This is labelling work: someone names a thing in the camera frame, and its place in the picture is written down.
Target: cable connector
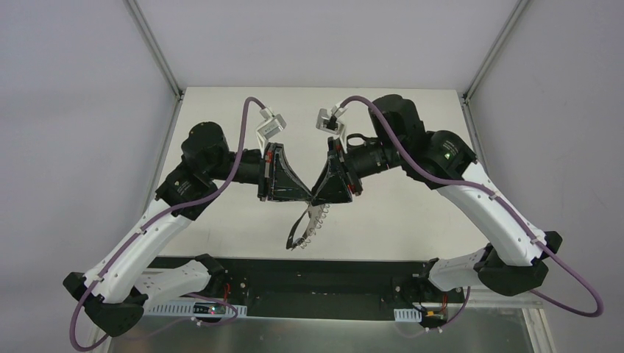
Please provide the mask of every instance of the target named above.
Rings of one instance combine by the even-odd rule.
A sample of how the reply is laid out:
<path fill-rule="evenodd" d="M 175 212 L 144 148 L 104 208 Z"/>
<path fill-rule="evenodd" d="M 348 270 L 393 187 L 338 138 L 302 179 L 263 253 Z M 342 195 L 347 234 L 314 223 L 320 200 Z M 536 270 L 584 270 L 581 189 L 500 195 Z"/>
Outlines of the cable connector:
<path fill-rule="evenodd" d="M 340 108 L 338 103 L 332 107 L 331 114 L 327 109 L 320 109 L 316 117 L 316 128 L 332 135 L 338 135 L 344 153 L 347 153 L 347 126 L 338 117 L 344 114 L 346 110 L 347 108 Z"/>
<path fill-rule="evenodd" d="M 260 115 L 264 118 L 264 122 L 255 129 L 255 136 L 258 139 L 260 151 L 264 156 L 264 150 L 266 149 L 266 144 L 269 142 L 269 138 L 272 138 L 284 130 L 286 128 L 286 121 L 280 114 L 275 114 L 271 107 L 261 109 Z"/>
<path fill-rule="evenodd" d="M 340 118 L 340 116 L 343 115 L 344 112 L 347 111 L 347 107 L 343 108 L 340 106 L 341 103 L 342 102 L 336 103 L 336 105 L 332 107 L 332 110 L 331 110 L 332 116 L 335 116 L 336 118 Z"/>

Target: metal frame edge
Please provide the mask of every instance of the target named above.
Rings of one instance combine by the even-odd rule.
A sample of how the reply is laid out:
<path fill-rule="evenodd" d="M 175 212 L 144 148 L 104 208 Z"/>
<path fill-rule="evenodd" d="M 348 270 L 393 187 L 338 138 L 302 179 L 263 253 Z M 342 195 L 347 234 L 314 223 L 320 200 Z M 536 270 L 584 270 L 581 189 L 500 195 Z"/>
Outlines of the metal frame edge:
<path fill-rule="evenodd" d="M 175 78 L 175 75 L 171 71 L 171 67 L 167 63 L 165 59 L 165 55 L 163 51 L 160 49 L 156 38 L 154 37 L 154 33 L 152 29 L 149 27 L 147 20 L 145 19 L 145 15 L 141 10 L 141 7 L 138 5 L 137 0 L 124 0 L 124 4 L 132 17 L 133 21 L 137 26 L 137 30 L 141 34 L 145 46 L 148 48 L 149 52 L 152 54 L 152 58 L 156 62 L 156 65 L 160 69 L 161 74 L 164 76 L 165 80 L 169 84 L 171 91 L 176 96 L 177 99 L 180 99 L 182 95 L 182 88 L 178 85 L 178 82 Z"/>
<path fill-rule="evenodd" d="M 486 57 L 483 59 L 481 66 L 477 70 L 475 77 L 470 82 L 468 90 L 464 94 L 464 99 L 466 99 L 466 102 L 468 104 L 470 103 L 470 99 L 472 99 L 472 96 L 475 95 L 475 92 L 479 88 L 479 85 L 481 85 L 483 78 L 492 68 L 492 64 L 494 63 L 495 59 L 503 50 L 503 47 L 507 43 L 510 34 L 514 31 L 518 20 L 522 17 L 522 14 L 525 13 L 531 2 L 533 2 L 533 0 L 518 0 L 516 5 L 514 6 L 514 9 L 509 14 L 509 17 L 507 17 L 507 21 L 505 21 L 503 28 L 498 33 L 498 36 L 488 50 Z"/>

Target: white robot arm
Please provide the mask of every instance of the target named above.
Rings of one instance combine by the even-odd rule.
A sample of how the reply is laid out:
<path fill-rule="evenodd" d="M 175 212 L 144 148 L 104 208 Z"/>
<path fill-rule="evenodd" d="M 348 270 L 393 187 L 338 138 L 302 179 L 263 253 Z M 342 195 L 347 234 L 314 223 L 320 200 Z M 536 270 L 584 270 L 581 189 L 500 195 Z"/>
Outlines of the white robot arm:
<path fill-rule="evenodd" d="M 353 100 L 370 104 L 362 97 L 353 96 L 340 103 L 335 111 L 342 114 L 346 104 Z M 482 284 L 505 296 L 539 287 L 548 271 L 542 262 L 547 255 L 540 246 L 557 252 L 561 245 L 559 234 L 535 227 L 511 206 L 522 221 L 521 226 L 499 203 L 505 200 L 509 204 L 489 179 L 475 153 L 452 132 L 427 132 L 412 101 L 396 94 L 387 95 L 369 105 L 369 114 L 376 138 L 352 134 L 346 139 L 329 139 L 326 172 L 312 189 L 314 198 L 311 204 L 351 202 L 353 195 L 362 193 L 362 178 L 400 166 L 408 177 L 425 183 L 431 190 L 449 199 L 490 242 L 485 248 L 462 257 L 431 260 L 418 274 L 421 278 L 428 279 L 441 291 Z M 377 114 L 383 115 L 383 123 Z M 333 135 L 339 135 L 346 129 L 344 122 L 338 121 L 336 115 L 326 115 L 326 110 L 319 114 L 318 129 Z M 364 142 L 352 146 L 349 144 L 351 138 Z M 407 163 L 405 154 L 421 171 Z M 484 186 L 493 193 L 474 188 L 474 185 Z M 536 239 L 529 237 L 523 229 L 525 225 Z"/>

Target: wire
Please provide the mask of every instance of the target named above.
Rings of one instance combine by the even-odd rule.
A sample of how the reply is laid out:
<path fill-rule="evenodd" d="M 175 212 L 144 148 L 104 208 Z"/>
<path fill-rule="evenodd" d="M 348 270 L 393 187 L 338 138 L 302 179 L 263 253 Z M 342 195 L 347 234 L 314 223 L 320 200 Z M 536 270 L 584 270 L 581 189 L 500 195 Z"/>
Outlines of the wire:
<path fill-rule="evenodd" d="M 229 307 L 234 312 L 234 316 L 231 317 L 231 318 L 227 318 L 225 320 L 222 319 L 220 321 L 211 322 L 211 323 L 204 322 L 204 321 L 197 321 L 196 317 L 192 317 L 191 318 L 191 321 L 200 322 L 201 326 L 222 326 L 222 325 L 225 325 L 225 324 L 229 324 L 230 322 L 234 321 L 238 317 L 238 309 L 236 309 L 236 307 L 234 305 L 228 304 L 226 301 L 222 302 L 221 300 L 214 299 L 214 298 L 207 298 L 205 296 L 200 296 L 200 295 L 195 294 L 195 293 L 189 293 L 189 294 L 187 294 L 187 296 L 192 296 L 193 298 L 205 300 L 206 302 L 221 304 L 221 305 L 223 305 L 225 307 Z M 179 324 L 180 322 L 183 322 L 183 321 L 189 321 L 189 320 L 188 320 L 188 318 L 178 318 L 177 320 L 174 320 L 174 321 L 168 323 L 167 325 L 165 325 L 165 326 L 163 326 L 163 327 L 161 327 L 159 329 L 156 329 L 156 330 L 148 333 L 147 335 L 143 335 L 143 336 L 139 336 L 139 337 L 126 337 L 126 336 L 123 336 L 121 338 L 123 338 L 125 340 L 144 340 L 146 338 L 150 338 L 152 336 L 156 336 L 159 333 L 161 333 L 163 331 L 166 331 L 167 329 L 170 329 L 173 326 L 175 326 L 175 325 L 177 325 L 177 324 Z"/>
<path fill-rule="evenodd" d="M 121 254 L 123 254 L 124 251 L 126 251 L 126 249 L 130 247 L 130 244 L 132 244 L 132 242 L 135 241 L 136 238 L 138 238 L 140 234 L 147 231 L 149 226 L 151 226 L 158 219 L 162 218 L 164 215 L 167 215 L 169 213 L 172 213 L 176 210 L 180 210 L 185 207 L 193 207 L 193 206 L 197 206 L 198 204 L 205 204 L 206 202 L 210 202 L 216 199 L 219 195 L 221 195 L 221 193 L 223 193 L 223 191 L 228 186 L 230 186 L 230 183 L 232 182 L 232 180 L 234 179 L 234 176 L 236 175 L 238 166 L 241 164 L 241 158 L 243 157 L 242 152 L 243 152 L 243 145 L 245 142 L 245 127 L 247 126 L 247 113 L 249 112 L 249 104 L 251 102 L 256 103 L 258 106 L 260 106 L 261 109 L 264 109 L 266 107 L 264 104 L 262 104 L 261 101 L 259 101 L 255 97 L 248 97 L 247 99 L 245 99 L 245 102 L 243 104 L 243 116 L 241 119 L 241 132 L 240 132 L 240 135 L 238 136 L 238 150 L 236 151 L 236 156 L 234 158 L 234 164 L 232 165 L 232 170 L 230 171 L 230 174 L 228 174 L 227 178 L 223 181 L 223 184 L 221 185 L 221 187 L 217 189 L 217 191 L 215 191 L 214 193 L 204 198 L 201 198 L 195 201 L 184 202 L 182 204 L 177 204 L 175 206 L 172 206 L 158 213 L 154 217 L 150 218 L 144 225 L 141 226 L 140 228 L 141 231 L 136 232 L 130 238 L 128 238 L 128 240 L 126 240 L 126 242 L 119 248 L 119 250 L 117 250 L 117 252 L 110 258 L 110 260 L 108 260 L 108 262 L 104 265 L 104 268 L 102 268 L 102 270 L 98 273 L 97 277 L 102 278 L 102 276 L 104 276 L 108 272 L 108 269 L 115 263 L 115 261 L 117 261 L 117 259 L 121 256 Z M 71 343 L 71 346 L 74 347 L 74 349 L 76 349 L 78 352 L 89 352 L 97 348 L 98 346 L 100 346 L 109 337 L 108 335 L 104 335 L 93 345 L 86 346 L 86 347 L 80 346 L 80 344 L 78 343 L 78 340 L 76 339 L 76 325 L 78 321 L 78 315 L 80 314 L 80 309 L 82 308 L 83 304 L 85 303 L 85 301 L 87 300 L 91 292 L 93 292 L 93 289 L 96 287 L 98 283 L 99 283 L 98 281 L 94 280 L 87 287 L 87 290 L 80 297 L 80 300 L 78 301 L 78 304 L 76 305 L 76 308 L 74 309 L 74 313 L 71 316 L 71 321 L 69 324 L 69 341 Z"/>
<path fill-rule="evenodd" d="M 440 333 L 442 333 L 442 327 L 446 328 L 448 327 L 450 324 L 452 324 L 454 321 L 457 320 L 457 318 L 464 312 L 464 309 L 466 309 L 466 306 L 468 305 L 468 299 L 470 298 L 470 287 L 466 288 L 466 297 L 464 298 L 464 302 L 461 304 L 461 307 L 459 308 L 459 310 L 457 310 L 457 313 L 449 320 L 447 321 L 446 324 L 438 327 Z M 420 332 L 418 332 L 415 335 L 407 335 L 403 332 L 401 332 L 401 330 L 396 326 L 396 324 L 394 325 L 394 327 L 397 329 L 397 332 L 399 332 L 399 335 L 403 336 L 404 338 L 416 338 L 420 335 L 423 335 L 425 333 L 429 333 L 431 332 L 428 329 L 422 330 Z"/>
<path fill-rule="evenodd" d="M 226 283 L 223 286 L 223 301 L 227 302 L 227 296 L 230 294 L 230 283 Z"/>
<path fill-rule="evenodd" d="M 484 185 L 477 184 L 476 182 L 468 182 L 465 180 L 442 179 L 442 178 L 438 178 L 437 176 L 429 174 L 427 171 L 421 168 L 416 162 L 414 162 L 414 160 L 409 155 L 409 153 L 405 150 L 405 148 L 403 148 L 403 146 L 401 145 L 401 142 L 399 141 L 397 136 L 392 131 L 390 124 L 388 124 L 388 121 L 383 116 L 379 108 L 377 108 L 371 101 L 369 101 L 368 99 L 362 96 L 351 96 L 343 100 L 343 102 L 340 104 L 340 107 L 344 108 L 347 106 L 347 104 L 349 104 L 352 101 L 359 101 L 361 103 L 364 103 L 375 114 L 375 116 L 377 117 L 381 125 L 383 126 L 383 129 L 388 133 L 388 136 L 390 137 L 392 144 L 394 144 L 394 147 L 398 150 L 401 157 L 403 157 L 403 159 L 407 162 L 407 164 L 409 164 L 409 166 L 412 167 L 422 177 L 429 180 L 430 182 L 435 182 L 437 184 L 467 186 L 467 187 L 475 188 L 477 190 L 483 191 L 485 194 L 490 196 L 491 199 L 496 200 L 509 213 L 509 215 L 520 225 L 522 230 L 524 230 L 527 236 L 531 239 L 531 242 L 534 242 L 543 252 L 545 252 L 550 258 L 552 258 L 553 261 L 555 261 L 555 263 L 561 266 L 561 268 L 563 268 L 568 274 L 574 277 L 574 279 L 576 279 L 579 283 L 581 283 L 581 285 L 583 285 L 583 287 L 585 287 L 585 289 L 587 289 L 587 291 L 589 291 L 589 293 L 594 297 L 594 300 L 596 301 L 596 310 L 593 312 L 585 312 L 585 311 L 575 309 L 573 307 L 569 307 L 561 302 L 556 301 L 555 299 L 550 298 L 549 296 L 544 295 L 543 293 L 540 293 L 537 290 L 531 290 L 533 294 L 537 295 L 539 298 L 542 298 L 547 302 L 550 302 L 551 304 L 556 305 L 557 307 L 560 307 L 561 309 L 567 310 L 576 315 L 581 315 L 581 316 L 585 316 L 588 318 L 597 318 L 598 316 L 604 313 L 604 302 L 602 298 L 600 297 L 600 294 L 598 293 L 598 291 L 594 287 L 592 287 L 592 285 L 589 284 L 589 282 L 587 282 L 587 280 L 585 280 L 578 272 L 574 271 L 573 268 L 567 265 L 555 253 L 553 253 L 545 244 L 543 244 L 543 242 L 539 241 L 538 237 L 535 236 L 535 234 L 533 234 L 533 231 L 531 230 L 531 228 L 528 227 L 528 225 L 523 221 L 522 217 L 520 217 L 520 215 L 515 211 L 515 209 L 507 201 L 505 201 L 503 197 L 497 197 L 494 191 L 488 189 Z"/>

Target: white wall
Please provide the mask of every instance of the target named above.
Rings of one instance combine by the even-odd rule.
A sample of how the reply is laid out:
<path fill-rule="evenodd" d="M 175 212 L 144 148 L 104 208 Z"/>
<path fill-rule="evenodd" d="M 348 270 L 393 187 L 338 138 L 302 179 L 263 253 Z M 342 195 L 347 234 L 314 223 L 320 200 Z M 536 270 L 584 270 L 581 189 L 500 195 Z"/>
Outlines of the white wall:
<path fill-rule="evenodd" d="M 141 0 L 186 86 L 464 91 L 517 0 Z"/>
<path fill-rule="evenodd" d="M 602 293 L 606 313 L 549 306 L 559 352 L 620 352 L 624 338 L 624 2 L 534 1 L 473 99 L 492 178 Z M 593 310 L 556 265 L 544 292 Z"/>
<path fill-rule="evenodd" d="M 122 1 L 0 17 L 0 350 L 69 352 L 61 282 L 140 214 L 174 100 Z"/>

